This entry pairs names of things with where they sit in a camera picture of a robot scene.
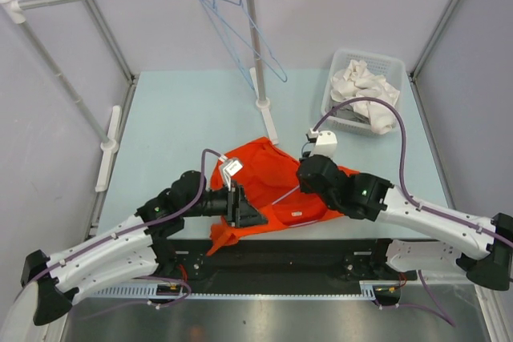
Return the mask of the orange t shirt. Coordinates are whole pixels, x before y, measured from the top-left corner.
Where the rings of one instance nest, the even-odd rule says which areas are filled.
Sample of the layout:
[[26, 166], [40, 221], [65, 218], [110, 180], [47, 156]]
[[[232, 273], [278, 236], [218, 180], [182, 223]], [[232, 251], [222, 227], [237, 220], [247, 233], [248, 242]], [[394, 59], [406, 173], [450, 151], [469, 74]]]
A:
[[[234, 179], [244, 188], [249, 203], [268, 219], [268, 223], [245, 228], [232, 227], [225, 219], [214, 223], [210, 231], [212, 246], [207, 252], [208, 256], [222, 247], [238, 243], [244, 237], [291, 228], [276, 218], [271, 203], [298, 186], [296, 172], [299, 161], [274, 146], [265, 137], [255, 139], [224, 155], [228, 158], [238, 158], [243, 163], [244, 167]], [[320, 219], [310, 223], [325, 222], [343, 216], [338, 211], [328, 209], [319, 197], [313, 196], [321, 202], [323, 213]]]

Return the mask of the grey t shirt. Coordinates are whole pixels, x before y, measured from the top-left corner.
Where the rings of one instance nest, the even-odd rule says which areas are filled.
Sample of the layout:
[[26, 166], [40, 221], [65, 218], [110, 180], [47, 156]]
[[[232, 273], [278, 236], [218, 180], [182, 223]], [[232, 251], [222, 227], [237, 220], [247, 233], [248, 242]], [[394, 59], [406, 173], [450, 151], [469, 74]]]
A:
[[362, 123], [366, 125], [370, 123], [369, 119], [366, 116], [355, 112], [351, 105], [338, 108], [331, 114], [331, 117], [348, 120], [354, 123]]

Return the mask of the blue wire hanger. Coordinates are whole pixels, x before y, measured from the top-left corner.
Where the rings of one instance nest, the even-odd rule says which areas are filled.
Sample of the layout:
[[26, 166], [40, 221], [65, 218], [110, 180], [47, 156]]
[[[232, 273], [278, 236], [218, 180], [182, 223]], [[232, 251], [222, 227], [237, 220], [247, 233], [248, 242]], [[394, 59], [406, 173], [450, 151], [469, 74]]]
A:
[[244, 16], [247, 18], [249, 26], [250, 41], [247, 42], [234, 30], [232, 31], [252, 52], [253, 68], [255, 72], [255, 80], [252, 80], [252, 87], [264, 86], [264, 68], [267, 67], [271, 73], [282, 83], [288, 81], [283, 66], [276, 58], [270, 45], [265, 39], [265, 35], [257, 22], [256, 0], [236, 0], [230, 1], [231, 4], [240, 8]]

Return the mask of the white t shirt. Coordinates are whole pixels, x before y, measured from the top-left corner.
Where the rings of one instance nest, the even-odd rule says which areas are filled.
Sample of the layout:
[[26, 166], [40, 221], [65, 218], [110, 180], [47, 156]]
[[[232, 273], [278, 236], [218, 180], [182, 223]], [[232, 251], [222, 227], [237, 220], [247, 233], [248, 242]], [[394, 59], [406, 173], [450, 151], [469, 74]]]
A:
[[[338, 70], [330, 79], [330, 98], [335, 103], [371, 97], [396, 107], [399, 96], [400, 90], [388, 83], [383, 74], [375, 75], [369, 71], [368, 63], [364, 60], [351, 59], [345, 69]], [[370, 130], [374, 134], [384, 135], [394, 128], [396, 118], [382, 104], [366, 100], [350, 105], [355, 112], [369, 119]]]

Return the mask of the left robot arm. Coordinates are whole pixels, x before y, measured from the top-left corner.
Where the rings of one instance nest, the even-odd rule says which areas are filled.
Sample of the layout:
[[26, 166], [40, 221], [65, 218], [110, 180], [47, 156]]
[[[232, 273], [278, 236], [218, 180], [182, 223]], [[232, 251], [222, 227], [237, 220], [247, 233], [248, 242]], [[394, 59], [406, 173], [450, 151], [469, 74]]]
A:
[[200, 172], [186, 171], [111, 230], [53, 255], [42, 250], [27, 255], [21, 285], [37, 288], [34, 325], [57, 320], [92, 292], [112, 284], [171, 276], [178, 262], [168, 237], [184, 229], [187, 217], [219, 216], [235, 229], [268, 223], [239, 183], [218, 190], [205, 184]]

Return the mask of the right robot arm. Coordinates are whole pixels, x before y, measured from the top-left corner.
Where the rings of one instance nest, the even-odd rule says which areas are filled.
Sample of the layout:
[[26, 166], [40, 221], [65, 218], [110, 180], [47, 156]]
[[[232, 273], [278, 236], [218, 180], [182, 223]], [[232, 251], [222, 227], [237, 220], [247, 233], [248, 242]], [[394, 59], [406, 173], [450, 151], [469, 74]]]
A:
[[324, 155], [300, 161], [301, 192], [351, 219], [406, 227], [459, 251], [454, 265], [473, 284], [507, 291], [512, 282], [512, 218], [469, 215], [415, 202], [400, 187], [367, 173], [347, 175]]

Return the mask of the white plastic basket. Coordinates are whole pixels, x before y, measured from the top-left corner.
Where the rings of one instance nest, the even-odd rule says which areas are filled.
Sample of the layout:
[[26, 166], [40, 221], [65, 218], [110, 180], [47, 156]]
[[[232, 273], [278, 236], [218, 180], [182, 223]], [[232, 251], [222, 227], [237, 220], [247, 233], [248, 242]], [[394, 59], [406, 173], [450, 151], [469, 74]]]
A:
[[346, 100], [364, 98], [337, 109], [327, 121], [332, 127], [359, 135], [386, 135], [398, 128], [395, 115], [365, 98], [380, 99], [400, 111], [405, 89], [406, 66], [402, 60], [341, 48], [333, 55], [321, 113], [327, 114]]

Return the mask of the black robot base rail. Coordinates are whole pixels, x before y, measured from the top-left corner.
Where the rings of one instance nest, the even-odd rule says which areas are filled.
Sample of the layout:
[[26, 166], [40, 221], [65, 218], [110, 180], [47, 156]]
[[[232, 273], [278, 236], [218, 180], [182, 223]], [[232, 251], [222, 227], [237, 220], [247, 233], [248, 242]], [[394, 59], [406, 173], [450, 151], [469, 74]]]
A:
[[389, 239], [242, 240], [207, 254], [201, 239], [157, 247], [154, 277], [183, 280], [199, 296], [308, 297], [361, 293], [360, 284], [396, 289], [416, 279], [386, 264]]

